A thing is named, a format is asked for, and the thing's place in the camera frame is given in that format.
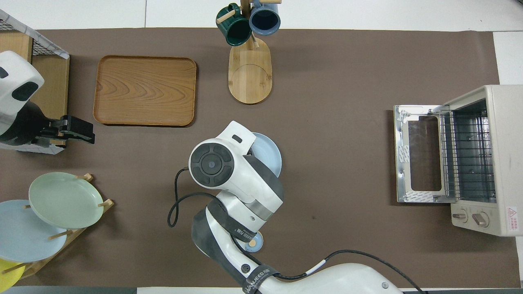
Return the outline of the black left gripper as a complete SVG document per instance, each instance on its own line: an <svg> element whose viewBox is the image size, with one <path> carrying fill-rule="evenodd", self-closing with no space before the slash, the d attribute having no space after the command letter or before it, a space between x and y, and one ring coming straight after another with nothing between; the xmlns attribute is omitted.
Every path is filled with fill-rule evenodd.
<svg viewBox="0 0 523 294"><path fill-rule="evenodd" d="M41 148L64 147L68 140L83 141L93 145L95 143L93 124L75 116L65 115L60 119L45 119L45 124L39 130L32 145Z"/></svg>

